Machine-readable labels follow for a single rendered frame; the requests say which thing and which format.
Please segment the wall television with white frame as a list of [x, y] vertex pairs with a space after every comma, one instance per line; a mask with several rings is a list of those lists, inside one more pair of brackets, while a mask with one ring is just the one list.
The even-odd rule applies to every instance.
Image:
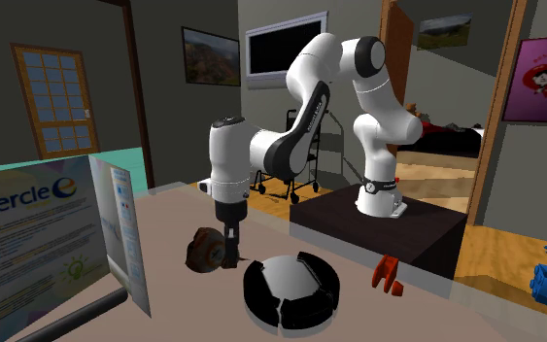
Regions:
[[247, 88], [285, 88], [292, 62], [313, 38], [327, 32], [327, 16], [328, 12], [320, 12], [248, 30]]

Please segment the black wheeled walker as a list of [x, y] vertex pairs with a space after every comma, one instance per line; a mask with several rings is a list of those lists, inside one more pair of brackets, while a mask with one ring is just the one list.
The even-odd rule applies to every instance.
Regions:
[[318, 165], [321, 142], [321, 122], [328, 110], [319, 114], [299, 114], [287, 110], [286, 130], [275, 132], [259, 129], [250, 145], [250, 158], [256, 170], [250, 189], [266, 193], [264, 183], [280, 180], [287, 187], [285, 193], [272, 193], [276, 198], [299, 202], [296, 191], [311, 185], [319, 191]]

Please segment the wooden door with glass panes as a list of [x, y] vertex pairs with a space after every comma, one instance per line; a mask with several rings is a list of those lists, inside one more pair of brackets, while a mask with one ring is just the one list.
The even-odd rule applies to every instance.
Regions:
[[38, 157], [100, 151], [80, 51], [11, 43]]

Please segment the landscape wall picture, dark frame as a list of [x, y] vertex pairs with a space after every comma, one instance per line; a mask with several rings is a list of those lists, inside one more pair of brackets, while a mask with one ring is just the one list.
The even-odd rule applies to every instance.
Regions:
[[188, 84], [240, 86], [240, 43], [236, 39], [181, 28]]

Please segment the red plastic piece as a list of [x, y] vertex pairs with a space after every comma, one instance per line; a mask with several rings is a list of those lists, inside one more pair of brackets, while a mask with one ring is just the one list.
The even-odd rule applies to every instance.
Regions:
[[371, 285], [377, 288], [381, 281], [384, 282], [383, 291], [393, 296], [402, 296], [404, 286], [396, 279], [398, 259], [384, 255], [374, 269]]

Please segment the dark robot stand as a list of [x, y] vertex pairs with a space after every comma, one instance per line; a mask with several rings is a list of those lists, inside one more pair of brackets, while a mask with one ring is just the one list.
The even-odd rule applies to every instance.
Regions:
[[290, 221], [452, 280], [466, 214], [406, 197], [401, 217], [373, 218], [355, 204], [352, 185], [290, 206]]

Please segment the black and grey robot vacuum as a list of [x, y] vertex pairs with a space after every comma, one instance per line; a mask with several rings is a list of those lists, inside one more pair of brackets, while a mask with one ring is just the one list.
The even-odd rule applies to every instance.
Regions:
[[243, 276], [249, 311], [263, 323], [286, 330], [323, 324], [337, 311], [339, 294], [334, 268], [306, 252], [255, 260]]

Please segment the black cylinder bar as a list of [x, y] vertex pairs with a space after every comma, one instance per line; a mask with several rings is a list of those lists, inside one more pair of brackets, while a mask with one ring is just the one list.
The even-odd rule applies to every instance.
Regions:
[[22, 337], [16, 342], [53, 342], [72, 330], [119, 306], [128, 298], [128, 291], [119, 288], [55, 322]]

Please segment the unframed landscape wall picture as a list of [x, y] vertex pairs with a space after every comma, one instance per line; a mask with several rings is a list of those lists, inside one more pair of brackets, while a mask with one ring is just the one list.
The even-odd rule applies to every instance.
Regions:
[[472, 13], [426, 19], [420, 22], [417, 37], [418, 50], [437, 50], [466, 46]]

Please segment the pink cartoon wall poster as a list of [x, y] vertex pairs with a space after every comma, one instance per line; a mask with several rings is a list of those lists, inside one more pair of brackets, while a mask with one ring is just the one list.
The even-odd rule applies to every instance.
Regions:
[[521, 42], [502, 119], [547, 123], [547, 37]]

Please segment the bed with dark cover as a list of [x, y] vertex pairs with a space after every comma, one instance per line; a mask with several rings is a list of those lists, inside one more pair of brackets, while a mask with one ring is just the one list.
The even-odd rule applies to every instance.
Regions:
[[479, 155], [484, 128], [476, 123], [472, 127], [459, 127], [451, 122], [444, 126], [430, 122], [429, 116], [417, 110], [415, 103], [408, 103], [406, 110], [421, 120], [423, 132], [419, 140], [401, 145], [399, 151], [472, 157]]

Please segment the brown round ball toy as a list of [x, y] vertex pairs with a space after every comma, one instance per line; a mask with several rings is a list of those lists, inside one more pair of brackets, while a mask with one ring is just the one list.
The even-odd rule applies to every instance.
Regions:
[[239, 229], [230, 229], [230, 238], [212, 227], [199, 227], [188, 243], [186, 266], [197, 273], [236, 268], [239, 260]]

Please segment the orange wooden door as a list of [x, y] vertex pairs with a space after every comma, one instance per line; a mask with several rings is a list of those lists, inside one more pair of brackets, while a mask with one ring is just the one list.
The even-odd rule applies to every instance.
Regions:
[[414, 22], [398, 5], [398, 0], [382, 0], [379, 38], [386, 48], [386, 66], [393, 92], [404, 103]]

